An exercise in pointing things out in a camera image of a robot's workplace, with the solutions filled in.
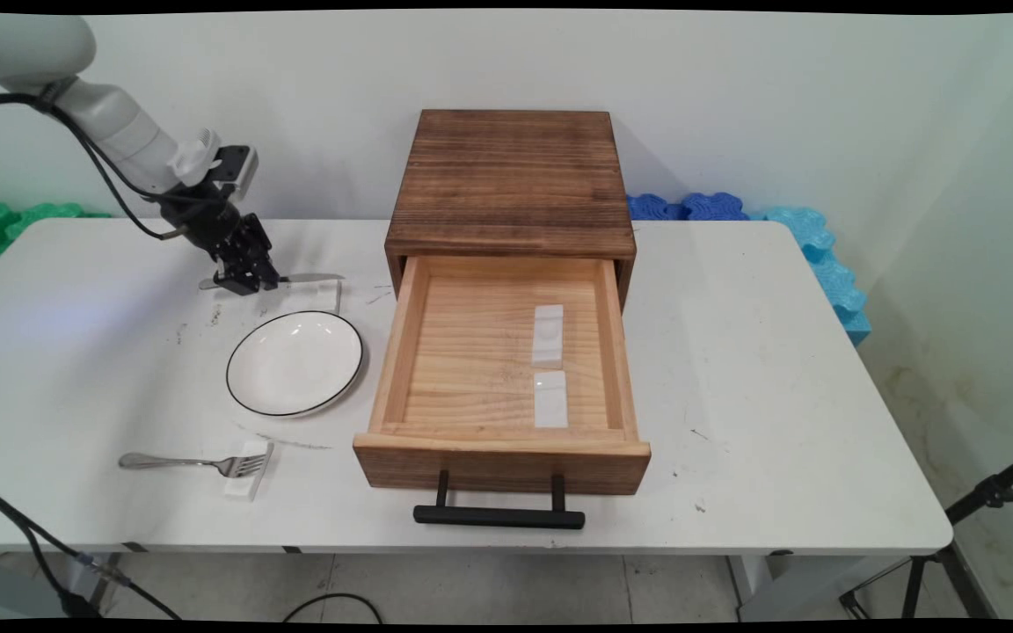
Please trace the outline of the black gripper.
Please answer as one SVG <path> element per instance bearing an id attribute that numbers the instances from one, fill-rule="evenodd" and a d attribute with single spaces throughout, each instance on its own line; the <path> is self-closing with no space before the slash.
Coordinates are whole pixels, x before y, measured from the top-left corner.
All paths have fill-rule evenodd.
<path id="1" fill-rule="evenodd" d="M 178 187 L 158 200 L 161 216 L 217 264 L 213 281 L 234 294 L 272 291 L 279 273 L 271 263 L 271 241 L 256 214 L 237 211 L 230 203 L 236 186 Z"/>

